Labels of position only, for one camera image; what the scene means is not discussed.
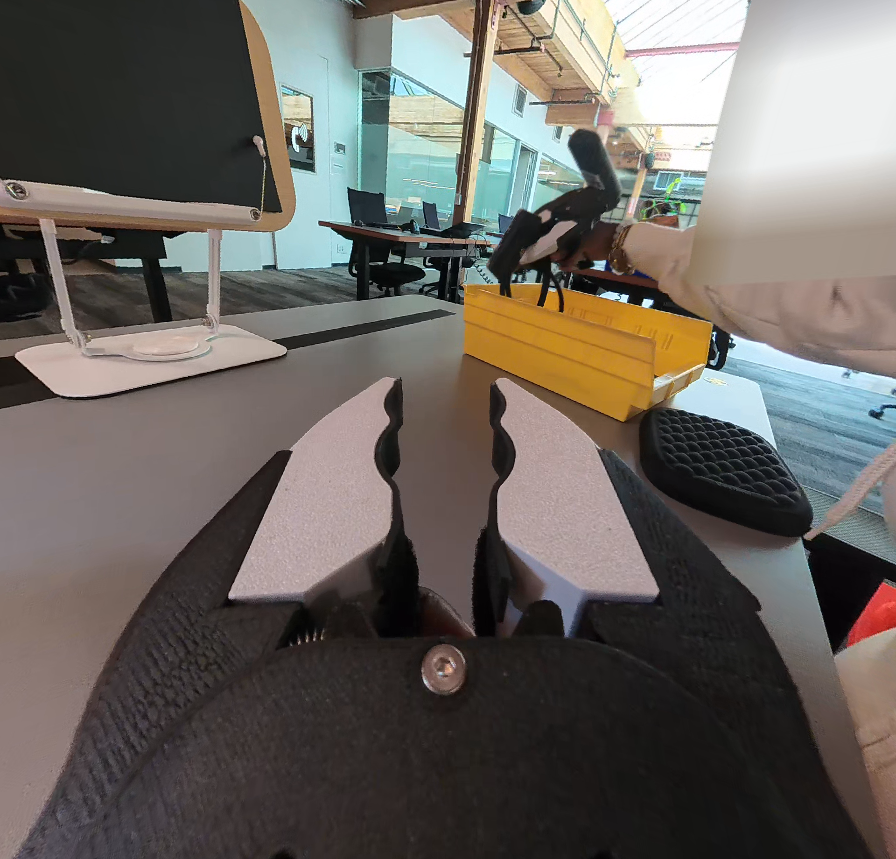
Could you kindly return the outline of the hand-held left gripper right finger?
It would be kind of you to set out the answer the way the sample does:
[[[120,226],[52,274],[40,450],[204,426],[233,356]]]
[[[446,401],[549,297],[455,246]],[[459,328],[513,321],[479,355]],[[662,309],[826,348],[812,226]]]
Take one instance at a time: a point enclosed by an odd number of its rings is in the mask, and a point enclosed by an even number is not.
[[[508,637],[534,605],[574,636],[595,602],[650,606],[659,587],[623,504],[631,470],[508,378],[489,391],[497,480],[476,547],[473,626]]]

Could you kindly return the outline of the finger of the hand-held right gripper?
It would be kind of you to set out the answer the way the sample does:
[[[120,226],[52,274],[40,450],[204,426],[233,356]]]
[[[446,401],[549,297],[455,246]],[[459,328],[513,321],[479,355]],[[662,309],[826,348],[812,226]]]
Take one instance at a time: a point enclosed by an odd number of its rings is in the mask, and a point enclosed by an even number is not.
[[[578,247],[582,232],[582,224],[573,220],[562,220],[554,224],[549,232],[525,250],[523,263],[538,264],[543,260],[551,260],[557,252],[567,256]]]
[[[515,274],[518,269],[531,265],[523,263],[523,253],[549,232],[553,225],[554,214],[549,210],[517,212],[488,262],[488,270],[495,280],[499,274],[507,271]]]

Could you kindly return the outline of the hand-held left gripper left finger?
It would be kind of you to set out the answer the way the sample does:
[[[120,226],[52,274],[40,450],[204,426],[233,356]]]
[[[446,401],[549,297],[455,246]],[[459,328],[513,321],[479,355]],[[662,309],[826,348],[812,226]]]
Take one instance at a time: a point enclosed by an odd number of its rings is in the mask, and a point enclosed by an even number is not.
[[[298,603],[319,629],[358,603],[380,636],[413,633],[419,567],[395,482],[402,423],[402,381],[384,377],[297,440],[230,586],[232,603]]]

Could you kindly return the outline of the black braided cable green plugs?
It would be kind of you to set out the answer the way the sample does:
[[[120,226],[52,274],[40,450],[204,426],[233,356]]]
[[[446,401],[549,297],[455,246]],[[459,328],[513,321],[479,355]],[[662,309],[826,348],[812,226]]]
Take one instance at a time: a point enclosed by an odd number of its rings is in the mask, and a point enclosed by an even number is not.
[[[539,260],[529,265],[537,275],[537,284],[539,292],[537,295],[536,305],[540,308],[546,308],[550,296],[555,298],[556,311],[564,313],[566,311],[566,295],[564,291],[563,278],[554,270],[554,263],[550,258]],[[513,294],[512,280],[515,274],[507,271],[497,275],[497,283],[499,295],[507,298],[515,298]]]

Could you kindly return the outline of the yellow plastic bin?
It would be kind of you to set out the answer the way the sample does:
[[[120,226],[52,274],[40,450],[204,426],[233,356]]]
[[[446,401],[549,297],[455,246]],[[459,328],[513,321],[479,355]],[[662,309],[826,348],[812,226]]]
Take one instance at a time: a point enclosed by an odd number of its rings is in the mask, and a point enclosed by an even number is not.
[[[472,284],[464,352],[621,422],[700,380],[711,323],[601,296],[516,283]]]

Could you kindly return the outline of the person's right forearm white sleeve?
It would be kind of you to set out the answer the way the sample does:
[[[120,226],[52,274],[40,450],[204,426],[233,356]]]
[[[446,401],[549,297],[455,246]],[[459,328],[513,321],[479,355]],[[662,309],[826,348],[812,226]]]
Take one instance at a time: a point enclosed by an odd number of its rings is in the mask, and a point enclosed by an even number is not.
[[[731,335],[857,372],[895,376],[895,277],[695,285],[686,281],[696,229],[638,223],[614,246],[621,270],[658,283],[678,306]]]

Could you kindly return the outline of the wooden office desk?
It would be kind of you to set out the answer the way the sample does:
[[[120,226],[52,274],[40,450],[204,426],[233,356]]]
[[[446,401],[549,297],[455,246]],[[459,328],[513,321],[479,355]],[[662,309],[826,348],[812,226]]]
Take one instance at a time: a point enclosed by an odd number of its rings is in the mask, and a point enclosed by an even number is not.
[[[326,220],[318,221],[324,227],[352,243],[353,252],[358,256],[350,263],[356,280],[357,301],[370,298],[370,250],[372,248],[399,247],[397,255],[403,261],[447,260],[446,272],[440,274],[436,296],[448,303],[457,303],[462,289],[461,270],[466,262],[481,258],[481,250],[489,251],[492,243],[485,235],[473,234],[468,237],[446,236],[439,232],[414,234],[407,231],[380,226],[352,225]]]

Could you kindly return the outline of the dark wooden desk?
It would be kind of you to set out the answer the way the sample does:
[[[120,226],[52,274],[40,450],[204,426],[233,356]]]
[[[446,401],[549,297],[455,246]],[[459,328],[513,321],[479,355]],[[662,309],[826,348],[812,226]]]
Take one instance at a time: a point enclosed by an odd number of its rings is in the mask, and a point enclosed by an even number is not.
[[[60,255],[64,266],[82,261],[140,260],[152,319],[172,320],[161,260],[167,256],[164,239],[182,232],[109,228],[62,228]],[[54,298],[47,251],[38,226],[2,225],[1,321],[38,317]]]

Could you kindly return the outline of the person's right hand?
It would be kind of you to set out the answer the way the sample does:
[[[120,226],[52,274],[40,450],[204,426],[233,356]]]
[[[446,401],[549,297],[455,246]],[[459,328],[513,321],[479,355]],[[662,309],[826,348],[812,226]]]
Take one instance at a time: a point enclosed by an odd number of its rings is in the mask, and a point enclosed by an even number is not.
[[[607,261],[614,242],[622,230],[621,224],[598,222],[588,233],[580,237],[574,248],[557,247],[551,260],[566,272],[591,269],[595,263]]]

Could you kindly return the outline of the black office chair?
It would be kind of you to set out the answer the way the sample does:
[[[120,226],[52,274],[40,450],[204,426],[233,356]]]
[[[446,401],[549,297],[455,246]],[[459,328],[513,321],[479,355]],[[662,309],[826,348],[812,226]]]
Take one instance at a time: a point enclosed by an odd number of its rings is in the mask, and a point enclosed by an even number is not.
[[[388,220],[384,193],[347,189],[350,220],[353,226],[380,227],[397,230],[398,226]],[[405,260],[406,246],[390,244],[386,240],[364,243],[358,237],[351,238],[349,273],[357,278],[360,263],[367,259],[367,282],[379,288],[384,294],[399,295],[401,289],[426,277],[423,268],[409,264]]]

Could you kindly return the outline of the black honeycomb pad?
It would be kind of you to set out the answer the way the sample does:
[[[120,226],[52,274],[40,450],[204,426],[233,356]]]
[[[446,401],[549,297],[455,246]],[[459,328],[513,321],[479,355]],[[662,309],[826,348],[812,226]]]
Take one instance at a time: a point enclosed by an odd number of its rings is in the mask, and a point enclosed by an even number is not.
[[[680,504],[768,535],[801,538],[812,529],[802,486],[749,429],[657,407],[641,419],[639,447],[645,478]]]

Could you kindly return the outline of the orange red fabric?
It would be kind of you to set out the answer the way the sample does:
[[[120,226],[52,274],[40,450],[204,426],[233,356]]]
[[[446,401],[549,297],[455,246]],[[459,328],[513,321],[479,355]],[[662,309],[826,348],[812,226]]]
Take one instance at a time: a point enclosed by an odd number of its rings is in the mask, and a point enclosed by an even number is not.
[[[895,628],[895,586],[883,581],[859,614],[847,636],[847,647]]]

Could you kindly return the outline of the black board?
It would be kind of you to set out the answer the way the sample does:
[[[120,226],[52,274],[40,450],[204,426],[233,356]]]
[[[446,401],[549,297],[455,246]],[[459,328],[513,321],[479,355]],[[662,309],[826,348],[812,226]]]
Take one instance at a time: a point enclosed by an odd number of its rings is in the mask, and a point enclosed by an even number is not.
[[[1,0],[5,181],[282,209],[239,0]]]

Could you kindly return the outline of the wooden post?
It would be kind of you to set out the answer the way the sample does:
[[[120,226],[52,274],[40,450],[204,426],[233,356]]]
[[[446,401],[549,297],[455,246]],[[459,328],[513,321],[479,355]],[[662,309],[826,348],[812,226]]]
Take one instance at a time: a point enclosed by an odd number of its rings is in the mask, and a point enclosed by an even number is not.
[[[472,220],[482,155],[487,95],[494,64],[503,0],[475,0],[469,75],[458,163],[453,223]]]

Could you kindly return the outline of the wall sign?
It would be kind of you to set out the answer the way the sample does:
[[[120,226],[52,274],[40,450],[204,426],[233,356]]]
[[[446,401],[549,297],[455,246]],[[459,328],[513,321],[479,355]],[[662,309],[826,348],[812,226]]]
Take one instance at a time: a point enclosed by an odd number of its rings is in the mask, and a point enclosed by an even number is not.
[[[313,97],[291,85],[281,84],[280,105],[290,167],[316,173]]]

